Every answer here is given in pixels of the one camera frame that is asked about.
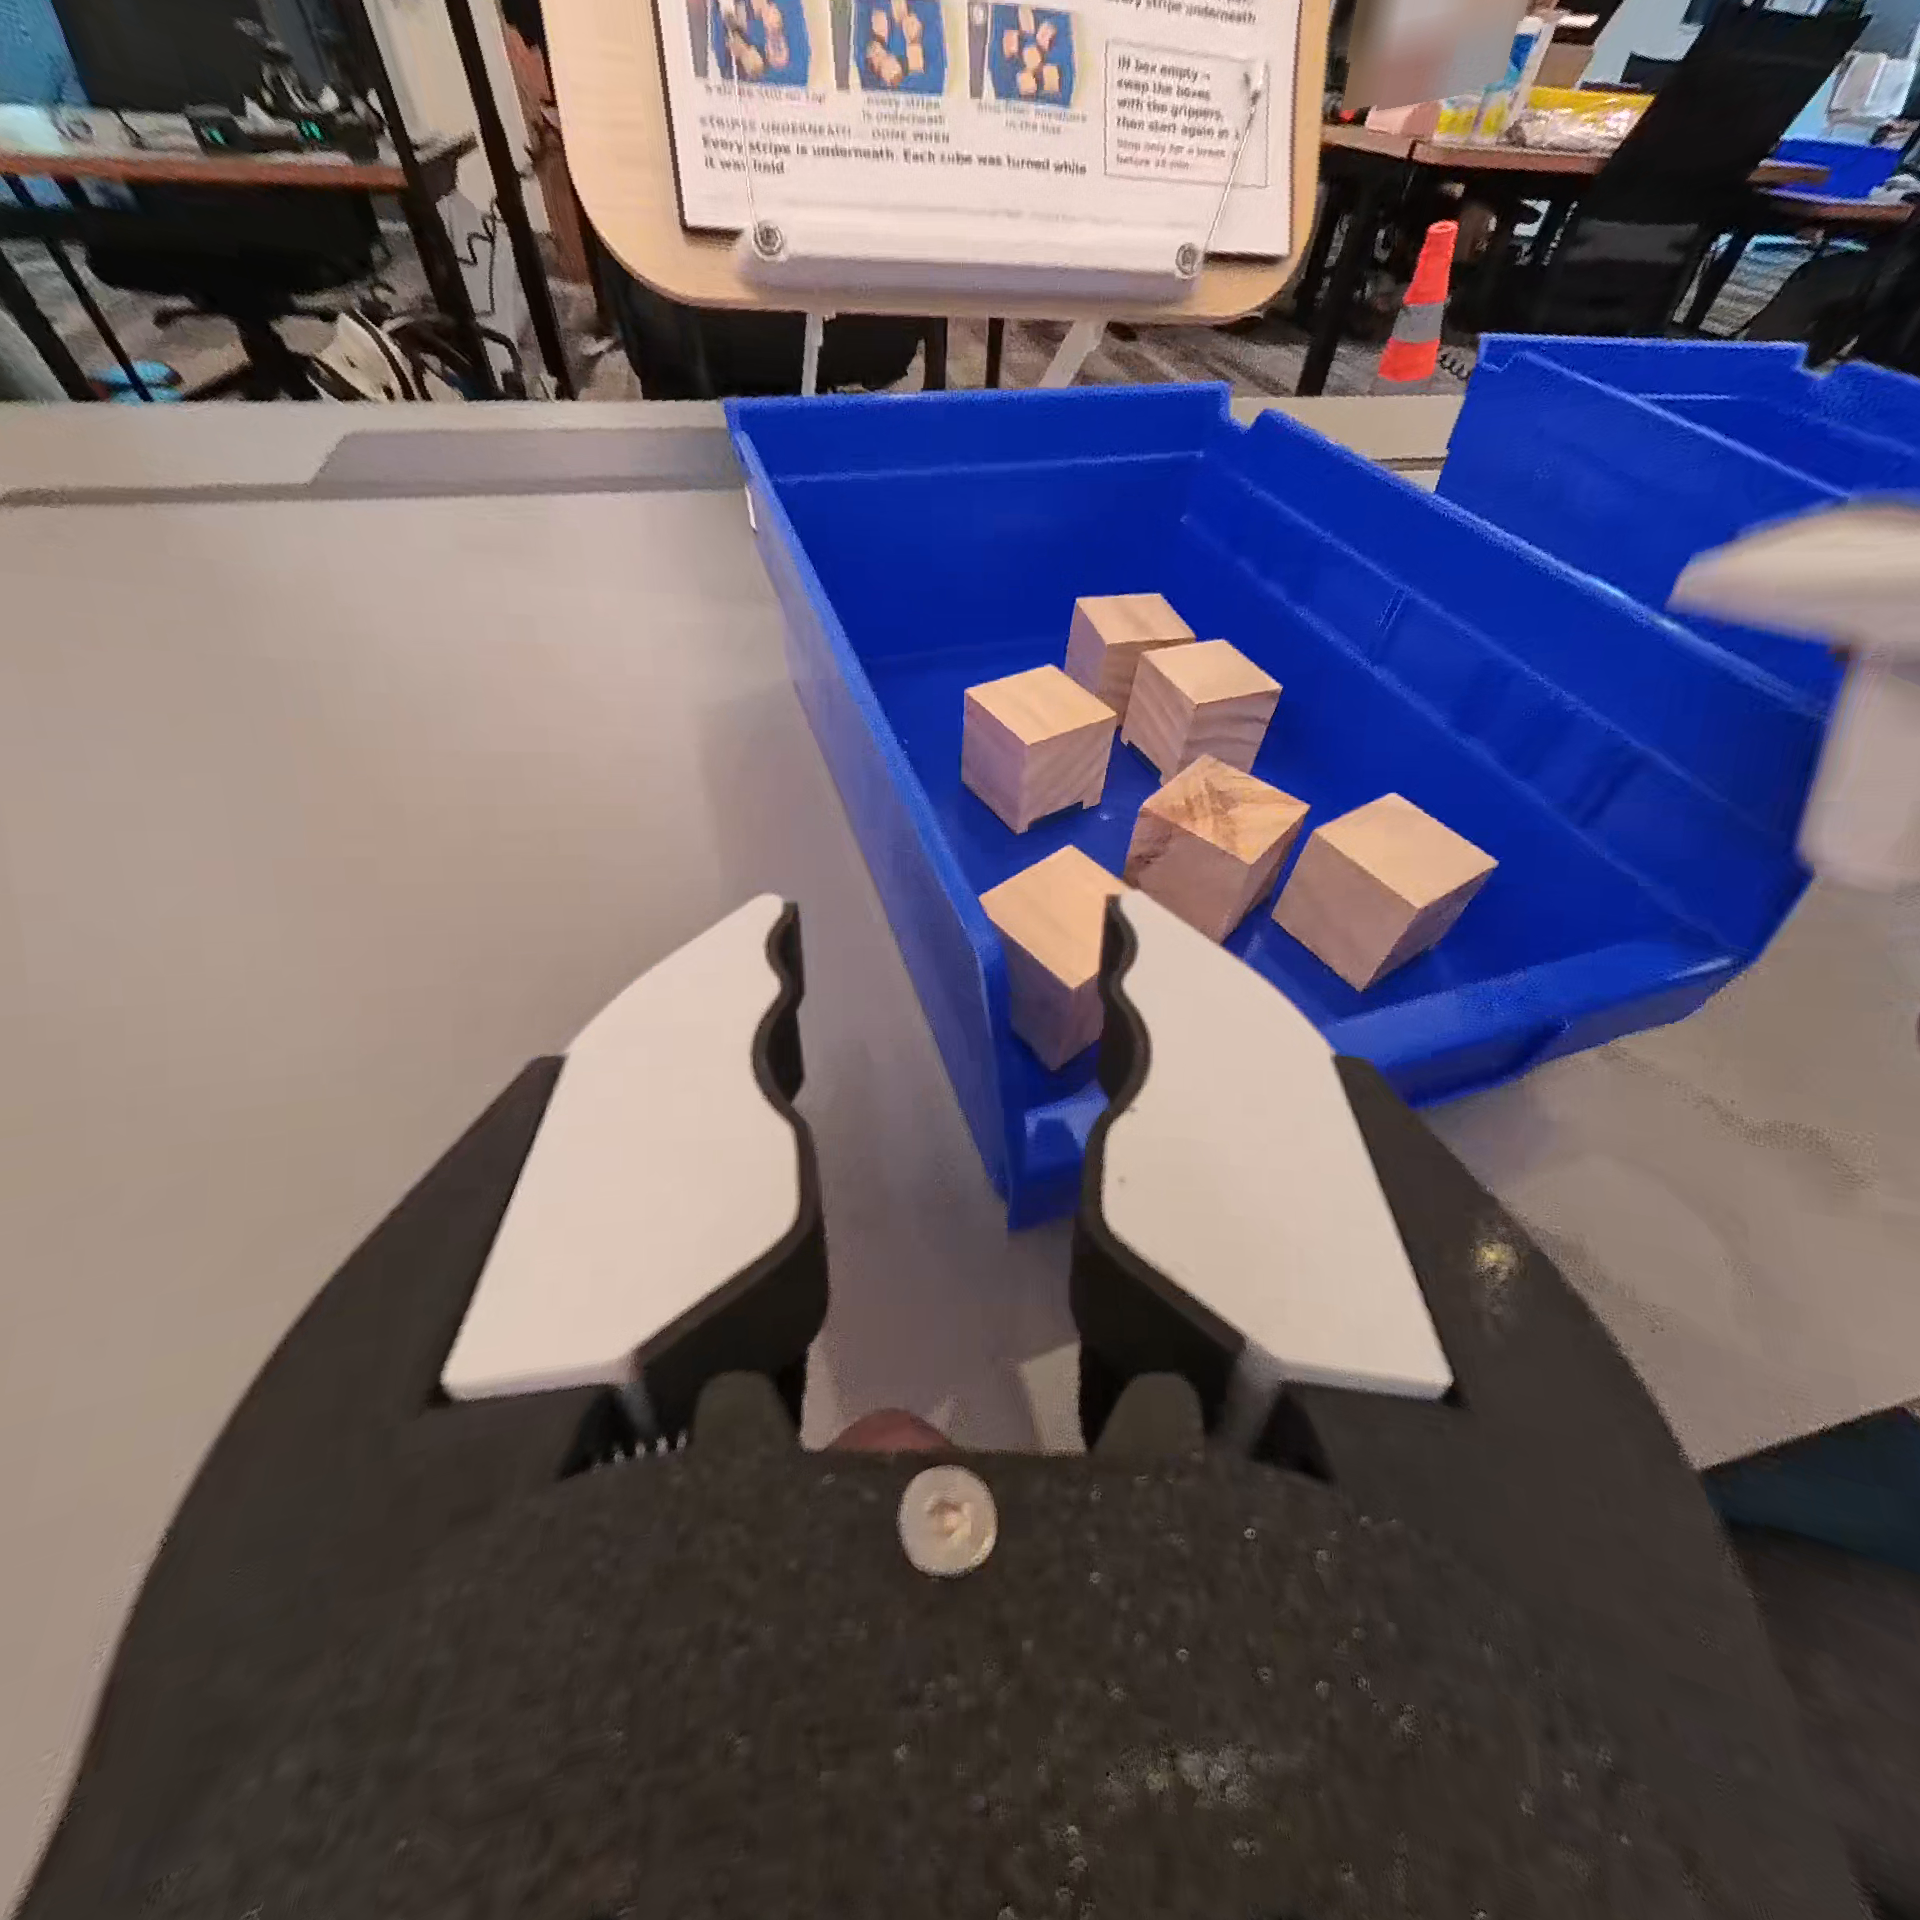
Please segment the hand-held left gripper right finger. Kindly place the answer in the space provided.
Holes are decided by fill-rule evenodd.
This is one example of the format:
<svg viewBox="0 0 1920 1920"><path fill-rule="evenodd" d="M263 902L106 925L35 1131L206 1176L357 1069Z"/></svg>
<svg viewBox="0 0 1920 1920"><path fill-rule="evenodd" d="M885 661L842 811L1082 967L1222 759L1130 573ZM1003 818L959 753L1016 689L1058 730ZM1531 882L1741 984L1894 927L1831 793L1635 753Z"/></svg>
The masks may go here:
<svg viewBox="0 0 1920 1920"><path fill-rule="evenodd" d="M1104 1097L1073 1218L1088 1447L1143 1376L1254 1454L1290 1390L1446 1405L1456 1379L1360 1125L1360 1064L1145 894L1107 903Z"/></svg>

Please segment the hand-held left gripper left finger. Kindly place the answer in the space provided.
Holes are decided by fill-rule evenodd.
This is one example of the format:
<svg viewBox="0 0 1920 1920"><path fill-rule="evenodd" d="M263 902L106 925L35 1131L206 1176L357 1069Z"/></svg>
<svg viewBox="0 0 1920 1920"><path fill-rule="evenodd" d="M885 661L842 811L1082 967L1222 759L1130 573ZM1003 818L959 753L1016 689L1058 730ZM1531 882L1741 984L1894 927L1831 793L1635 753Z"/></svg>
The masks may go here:
<svg viewBox="0 0 1920 1920"><path fill-rule="evenodd" d="M754 896L589 1023L445 1358L450 1401L609 1389L659 1446L714 1379L759 1375L800 1418L830 1304L803 995L800 907Z"/></svg>

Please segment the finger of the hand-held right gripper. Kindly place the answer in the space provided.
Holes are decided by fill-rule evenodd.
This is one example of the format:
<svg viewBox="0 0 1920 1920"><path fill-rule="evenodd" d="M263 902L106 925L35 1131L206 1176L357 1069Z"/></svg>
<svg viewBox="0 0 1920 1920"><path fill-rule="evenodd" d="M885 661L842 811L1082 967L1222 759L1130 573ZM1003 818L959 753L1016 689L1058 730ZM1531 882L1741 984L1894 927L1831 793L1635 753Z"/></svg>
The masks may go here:
<svg viewBox="0 0 1920 1920"><path fill-rule="evenodd" d="M1919 509L1842 502L1707 549L1671 608L1825 641L1848 656L1797 835L1813 877L1919 882Z"/></svg>

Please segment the blue plastic bin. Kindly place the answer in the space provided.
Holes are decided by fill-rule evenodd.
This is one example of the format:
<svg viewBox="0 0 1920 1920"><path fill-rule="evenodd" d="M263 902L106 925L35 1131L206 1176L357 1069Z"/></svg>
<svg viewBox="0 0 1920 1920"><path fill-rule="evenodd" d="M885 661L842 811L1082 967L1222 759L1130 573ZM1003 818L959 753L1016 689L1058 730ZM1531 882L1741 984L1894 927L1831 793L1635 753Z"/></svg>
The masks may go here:
<svg viewBox="0 0 1920 1920"><path fill-rule="evenodd" d="M1419 625L1446 693L1526 675L1651 736L1759 723L1917 761L1917 382L1793 347L1497 342L1438 497L1481 530L1479 641Z"/></svg>
<svg viewBox="0 0 1920 1920"><path fill-rule="evenodd" d="M1152 787L1016 835L962 784L966 690L1065 659L1087 592L1161 592L1282 695L1256 774L1319 826L1401 793L1495 857L1357 992L1256 912L1231 951L1416 1109L1677 1023L1806 890L1823 721L1759 667L1219 387L731 400L813 734L1013 1230L1075 1207L1095 1054L1043 1069L978 902L1118 866Z"/></svg>

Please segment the cluster of wooden cubes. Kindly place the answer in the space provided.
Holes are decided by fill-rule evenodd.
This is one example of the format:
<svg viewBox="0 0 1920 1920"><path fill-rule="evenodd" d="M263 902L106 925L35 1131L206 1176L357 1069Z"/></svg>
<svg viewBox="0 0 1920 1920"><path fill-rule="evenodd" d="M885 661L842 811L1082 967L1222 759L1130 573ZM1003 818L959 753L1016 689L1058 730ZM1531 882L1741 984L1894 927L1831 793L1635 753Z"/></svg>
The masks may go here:
<svg viewBox="0 0 1920 1920"><path fill-rule="evenodd" d="M1495 856L1399 793L1309 830L1310 806L1256 775L1281 693L1160 592L1082 598L1062 666L966 690L962 787L1008 833L1093 810L1117 749L1157 779L1121 874L1063 848L981 898L1016 1035L1045 1071L1099 1035L1102 931L1122 893L1216 944L1278 896L1288 937L1368 992L1441 944L1497 874Z"/></svg>

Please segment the grey desk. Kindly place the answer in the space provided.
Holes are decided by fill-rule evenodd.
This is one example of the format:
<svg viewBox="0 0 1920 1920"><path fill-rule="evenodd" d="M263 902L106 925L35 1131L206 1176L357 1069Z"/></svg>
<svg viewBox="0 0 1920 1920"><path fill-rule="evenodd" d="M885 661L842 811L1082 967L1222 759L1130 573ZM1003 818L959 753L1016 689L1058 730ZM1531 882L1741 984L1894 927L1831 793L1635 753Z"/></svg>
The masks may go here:
<svg viewBox="0 0 1920 1920"><path fill-rule="evenodd" d="M21 1913L1853 1913L1658 1401L1310 1018L1446 1405L1290 1390L1247 1454L1143 1376L1078 1457L910 1457L759 1375L659 1446L441 1392L569 1045L754 896L800 907L805 1386L859 1277L945 1366L990 1305L754 534L744 472L5 510L10 1470L134 1482L137 1398L279 1318Z"/></svg>

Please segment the small background blue bin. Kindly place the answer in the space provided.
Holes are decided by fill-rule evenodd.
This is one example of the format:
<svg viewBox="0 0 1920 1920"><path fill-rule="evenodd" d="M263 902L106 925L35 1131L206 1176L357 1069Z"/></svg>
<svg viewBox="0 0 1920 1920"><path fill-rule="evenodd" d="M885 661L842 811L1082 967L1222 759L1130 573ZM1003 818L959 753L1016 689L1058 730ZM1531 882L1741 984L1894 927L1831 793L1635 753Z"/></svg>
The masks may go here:
<svg viewBox="0 0 1920 1920"><path fill-rule="evenodd" d="M1826 138L1790 138L1769 158L1793 171L1787 193L1831 201L1867 201L1896 177L1903 146L1855 144Z"/></svg>

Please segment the black office chair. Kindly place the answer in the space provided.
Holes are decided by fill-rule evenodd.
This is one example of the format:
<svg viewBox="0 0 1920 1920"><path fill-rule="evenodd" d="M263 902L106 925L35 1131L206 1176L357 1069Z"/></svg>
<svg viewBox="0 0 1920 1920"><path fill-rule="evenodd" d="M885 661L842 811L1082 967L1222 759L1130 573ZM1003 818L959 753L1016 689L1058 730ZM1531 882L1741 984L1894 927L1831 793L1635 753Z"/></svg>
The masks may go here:
<svg viewBox="0 0 1920 1920"><path fill-rule="evenodd" d="M1717 6L1553 243L1514 329L1661 338L1754 174L1856 49L1866 6Z"/></svg>

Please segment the orange traffic cone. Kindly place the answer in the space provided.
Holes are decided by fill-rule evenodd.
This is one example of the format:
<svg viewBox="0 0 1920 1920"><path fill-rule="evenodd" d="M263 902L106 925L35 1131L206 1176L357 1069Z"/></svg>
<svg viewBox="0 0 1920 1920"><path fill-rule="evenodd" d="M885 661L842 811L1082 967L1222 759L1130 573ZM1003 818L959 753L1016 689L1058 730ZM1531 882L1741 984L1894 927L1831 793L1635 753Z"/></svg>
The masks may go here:
<svg viewBox="0 0 1920 1920"><path fill-rule="evenodd" d="M1377 365L1377 393L1410 392L1435 375L1456 239L1459 227L1454 219L1435 222L1426 229L1413 277Z"/></svg>

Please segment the brown work table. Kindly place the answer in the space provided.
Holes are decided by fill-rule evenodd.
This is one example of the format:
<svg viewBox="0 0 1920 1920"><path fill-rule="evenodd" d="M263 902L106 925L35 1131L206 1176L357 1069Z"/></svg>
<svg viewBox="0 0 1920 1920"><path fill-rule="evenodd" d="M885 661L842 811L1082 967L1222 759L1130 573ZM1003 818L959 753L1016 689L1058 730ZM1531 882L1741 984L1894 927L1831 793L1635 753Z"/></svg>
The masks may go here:
<svg viewBox="0 0 1920 1920"><path fill-rule="evenodd" d="M1297 400L1319 398L1336 369L1345 321L1370 266L1377 237L1416 178L1469 186L1488 201L1576 207L1606 174L1595 152L1538 152L1499 144L1393 135L1379 128L1327 127L1319 135L1319 181L1327 191L1297 274L1297 323L1309 347ZM1762 161L1741 191L1722 187L1725 233L1762 232L1898 232L1917 215L1917 197L1842 197L1821 163Z"/></svg>

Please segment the instruction board on white stand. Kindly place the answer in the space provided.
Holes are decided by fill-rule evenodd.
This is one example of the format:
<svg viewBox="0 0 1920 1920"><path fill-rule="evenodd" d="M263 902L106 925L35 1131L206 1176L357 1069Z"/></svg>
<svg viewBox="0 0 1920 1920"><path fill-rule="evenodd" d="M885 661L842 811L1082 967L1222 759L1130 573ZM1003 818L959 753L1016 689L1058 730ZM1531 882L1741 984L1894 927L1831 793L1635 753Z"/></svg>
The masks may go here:
<svg viewBox="0 0 1920 1920"><path fill-rule="evenodd" d="M585 222L615 266L671 303L824 319L1229 326L1256 315L1304 274L1321 171L1331 16L1331 3L1298 6L1286 257L1213 255L1176 299L1104 286L1082 290L1078 282L1003 293L984 272L951 274L931 290L909 293L869 282L763 286L739 266L734 237L687 232L682 224L657 8L545 6L545 32L567 167Z"/></svg>

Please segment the white instruction sheet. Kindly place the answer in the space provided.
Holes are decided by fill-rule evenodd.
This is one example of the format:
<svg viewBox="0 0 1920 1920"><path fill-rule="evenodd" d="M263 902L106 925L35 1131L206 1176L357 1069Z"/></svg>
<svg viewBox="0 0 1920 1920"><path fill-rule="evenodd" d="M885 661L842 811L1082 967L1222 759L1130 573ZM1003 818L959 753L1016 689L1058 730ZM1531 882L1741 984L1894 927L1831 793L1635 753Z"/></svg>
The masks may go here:
<svg viewBox="0 0 1920 1920"><path fill-rule="evenodd" d="M1295 237L1302 6L655 6L680 215Z"/></svg>

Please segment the brown table black legs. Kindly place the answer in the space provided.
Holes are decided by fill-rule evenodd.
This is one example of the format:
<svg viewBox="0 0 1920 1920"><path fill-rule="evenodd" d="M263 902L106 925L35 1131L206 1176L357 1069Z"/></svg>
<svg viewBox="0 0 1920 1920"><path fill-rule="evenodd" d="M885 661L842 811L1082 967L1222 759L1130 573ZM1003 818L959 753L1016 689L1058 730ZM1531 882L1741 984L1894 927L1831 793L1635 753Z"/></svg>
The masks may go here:
<svg viewBox="0 0 1920 1920"><path fill-rule="evenodd" d="M466 365L461 400L497 400L490 334L441 218L473 152L466 135L401 135L392 152L344 154L155 146L5 150L5 243L50 253L59 272L85 255L104 289L155 298L155 323L222 321L243 354L213 395L313 400L307 354L285 321L318 321L309 298L379 277L377 201L397 201L433 296L429 329Z"/></svg>

